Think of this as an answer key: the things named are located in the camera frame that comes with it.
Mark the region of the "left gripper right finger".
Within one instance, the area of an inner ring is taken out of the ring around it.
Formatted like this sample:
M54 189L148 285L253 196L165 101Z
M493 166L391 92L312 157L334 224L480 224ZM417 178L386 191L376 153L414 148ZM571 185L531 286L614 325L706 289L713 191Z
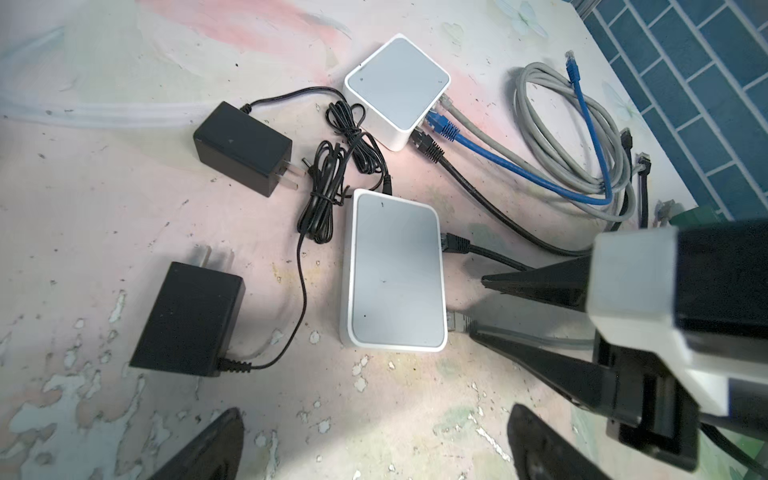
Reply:
M507 436L519 479L609 480L604 472L525 405L513 406Z

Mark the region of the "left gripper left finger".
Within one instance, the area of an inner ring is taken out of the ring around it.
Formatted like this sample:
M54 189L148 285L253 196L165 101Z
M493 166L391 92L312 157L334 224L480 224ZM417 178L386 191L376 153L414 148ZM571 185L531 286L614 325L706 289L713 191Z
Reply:
M235 479L242 458L242 414L229 408L155 472L151 479Z

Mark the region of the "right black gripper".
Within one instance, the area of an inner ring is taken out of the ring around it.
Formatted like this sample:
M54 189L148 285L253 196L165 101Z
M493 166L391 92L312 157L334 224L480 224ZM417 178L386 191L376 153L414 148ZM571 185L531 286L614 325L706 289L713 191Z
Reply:
M585 312L591 260L486 275L481 283L502 294ZM607 418L612 439L684 471L698 467L699 406L657 355L596 336L592 363L512 340L510 332L497 334L476 321L467 332L574 405Z

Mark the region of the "black power adapter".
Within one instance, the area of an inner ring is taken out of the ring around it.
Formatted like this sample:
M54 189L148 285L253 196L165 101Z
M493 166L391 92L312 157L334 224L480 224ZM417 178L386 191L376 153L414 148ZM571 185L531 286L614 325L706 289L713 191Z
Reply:
M255 107L286 102L311 94L328 94L337 98L328 105L325 119L335 134L344 139L344 154L350 154L358 172L378 175L373 186L384 194L392 194L392 177L383 153L372 135L362 129L366 110L351 104L345 95L330 86L310 86L286 94L254 100L237 108L220 103L193 133L200 162L270 197L290 163L293 141L251 116Z
M250 373L274 366L288 351L304 321L308 292L302 265L306 239L321 244L333 236L333 208L343 204L342 188L347 165L362 147L358 135L347 149L324 141L310 165L312 190L297 223L295 263L302 307L282 350L270 361L254 365L227 356L228 347L245 295L242 277L191 264L169 265L134 353L133 368L217 377L222 372Z

